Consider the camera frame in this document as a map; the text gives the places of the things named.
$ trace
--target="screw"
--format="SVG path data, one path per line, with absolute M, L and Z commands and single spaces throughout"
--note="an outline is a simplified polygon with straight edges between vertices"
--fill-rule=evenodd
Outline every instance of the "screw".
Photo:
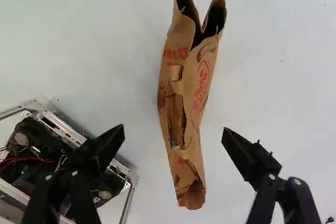
M 298 185 L 301 185 L 300 180 L 298 180 L 297 178 L 294 179 L 294 182 L 295 182 L 296 184 L 298 184 Z

